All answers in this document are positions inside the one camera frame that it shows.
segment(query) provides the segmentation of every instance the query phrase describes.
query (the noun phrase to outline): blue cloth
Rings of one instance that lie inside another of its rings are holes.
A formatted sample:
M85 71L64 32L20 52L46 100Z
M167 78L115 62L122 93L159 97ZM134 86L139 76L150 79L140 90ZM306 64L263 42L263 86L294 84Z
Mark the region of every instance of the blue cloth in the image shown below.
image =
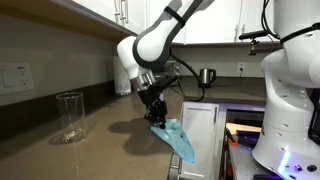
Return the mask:
M168 119L165 129L151 126L151 130L168 143L183 160L189 163L195 163L193 147L190 144L186 133L183 131L179 120Z

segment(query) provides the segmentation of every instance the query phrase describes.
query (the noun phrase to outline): backsplash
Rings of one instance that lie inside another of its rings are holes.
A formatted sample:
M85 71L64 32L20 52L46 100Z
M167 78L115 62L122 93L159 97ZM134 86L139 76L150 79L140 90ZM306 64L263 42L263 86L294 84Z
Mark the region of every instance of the backsplash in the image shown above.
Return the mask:
M4 15L0 27L0 63L29 63L35 85L0 106L113 80L111 42Z
M237 72L239 62L245 62L245 70L243 77L264 77L261 71L261 62L268 53L257 54L256 56L248 56L249 47L237 48L174 48L173 53L186 61L196 73L201 68L212 68L217 72L217 76L238 77ZM184 66L180 67L181 75L191 75L189 70Z

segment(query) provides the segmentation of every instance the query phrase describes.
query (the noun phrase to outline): cable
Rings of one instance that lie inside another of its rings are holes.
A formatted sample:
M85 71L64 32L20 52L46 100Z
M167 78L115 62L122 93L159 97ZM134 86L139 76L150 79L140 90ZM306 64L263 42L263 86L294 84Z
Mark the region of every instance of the cable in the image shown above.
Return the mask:
M170 89L171 89L172 91L174 91L175 93L179 94L180 96L184 97L182 94L180 94L177 90L173 89L172 87L170 87Z
M178 85L179 85L179 88L181 90L181 93L182 93L182 96L186 99L188 99L189 101L193 101L193 102L200 102L203 100L204 98L204 95L205 95L205 88L204 88L204 84L202 83L200 77L198 76L198 74L196 72L194 72L194 70L192 69L192 67L190 67L187 63L185 63L184 61L182 61L181 59L179 59L177 56L175 56L173 53L172 53L172 48L170 47L170 55L171 57L173 57L177 62L179 62L180 64L184 65L191 73L192 75L196 78L196 80L198 81L199 84L201 84L201 89L202 89L202 96L198 99L195 99L195 100L192 100L192 99L189 99L186 97L186 95L184 94L183 90L182 90L182 87L181 87L181 84L180 84L180 81L178 80Z
M261 14L261 25L262 25L262 28L267 31L267 33L269 33L272 37L280 40L280 37L273 33L270 28L269 28L269 25L268 25L268 22L267 22L267 17L266 17L266 8L269 4L270 0L264 0L263 1L263 7L262 7L262 14Z
M273 39L268 35L268 38L271 40L272 42L272 47L271 47L271 53L273 52L273 49L274 49L274 42L273 42Z

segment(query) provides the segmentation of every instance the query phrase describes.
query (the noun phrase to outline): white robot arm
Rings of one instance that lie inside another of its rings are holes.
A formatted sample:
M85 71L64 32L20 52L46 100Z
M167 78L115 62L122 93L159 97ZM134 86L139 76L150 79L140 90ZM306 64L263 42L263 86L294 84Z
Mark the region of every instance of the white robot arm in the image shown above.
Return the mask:
M165 101L160 93L172 84L176 77L156 82L152 67L166 63L173 38L183 28L190 16L206 9L214 0L172 0L157 21L137 37L122 40L117 51L133 87L147 107L146 119L165 128L167 114Z
M173 79L154 86L148 69L166 62L171 42L185 21L213 1L172 0L154 25L118 45L122 64L149 111L146 118L162 128L167 110L159 92ZM267 104L252 155L284 179L320 180L320 146L308 138L314 107L305 89L320 87L320 1L275 0L274 9L274 29L283 50L262 63Z

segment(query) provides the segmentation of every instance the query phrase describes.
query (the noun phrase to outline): kitchen counter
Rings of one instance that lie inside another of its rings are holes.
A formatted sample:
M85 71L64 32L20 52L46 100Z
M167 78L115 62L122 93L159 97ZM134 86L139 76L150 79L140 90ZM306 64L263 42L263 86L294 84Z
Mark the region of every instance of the kitchen counter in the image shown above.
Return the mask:
M218 83L229 82L217 80ZM182 84L187 96L201 95L201 89L192 79L182 79ZM164 97L167 117L179 118L183 98L171 89L164 92ZM213 103L263 104L264 82L243 79L233 86L207 89L205 97L204 101ZM149 130L144 113L145 107L135 93L87 115L88 136L82 142L61 144L59 120L3 142L0 178L166 179L172 149Z

